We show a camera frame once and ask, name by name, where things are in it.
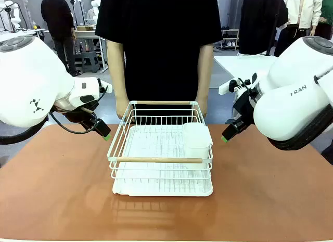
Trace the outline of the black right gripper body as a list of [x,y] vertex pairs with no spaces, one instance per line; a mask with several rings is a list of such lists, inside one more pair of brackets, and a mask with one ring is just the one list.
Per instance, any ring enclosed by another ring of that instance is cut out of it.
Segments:
[[257,103],[256,97],[258,96],[257,89],[251,88],[234,88],[237,99],[234,103],[234,109],[240,115],[238,118],[234,118],[232,125],[235,128],[247,128],[254,124],[254,107],[252,102]]

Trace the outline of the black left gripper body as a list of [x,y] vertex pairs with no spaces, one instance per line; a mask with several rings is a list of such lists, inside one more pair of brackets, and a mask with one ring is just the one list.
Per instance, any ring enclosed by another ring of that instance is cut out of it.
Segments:
[[73,123],[79,123],[83,126],[94,126],[95,123],[100,123],[101,120],[93,113],[84,111],[83,108],[94,112],[94,110],[99,106],[99,103],[87,103],[81,107],[76,108],[72,111],[66,111],[65,117]]

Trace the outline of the person's right hand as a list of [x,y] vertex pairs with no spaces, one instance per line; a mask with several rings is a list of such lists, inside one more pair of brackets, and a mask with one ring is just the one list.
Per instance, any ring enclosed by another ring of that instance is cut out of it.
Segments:
[[127,97],[116,97],[116,113],[118,118],[121,120],[123,117],[128,117],[130,111],[127,108],[132,107]]

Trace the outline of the person's left hand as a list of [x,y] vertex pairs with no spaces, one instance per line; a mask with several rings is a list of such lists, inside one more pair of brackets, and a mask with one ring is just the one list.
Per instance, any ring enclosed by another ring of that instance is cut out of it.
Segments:
[[208,108],[208,96],[197,97],[196,102],[201,110],[203,118],[207,115],[207,108]]

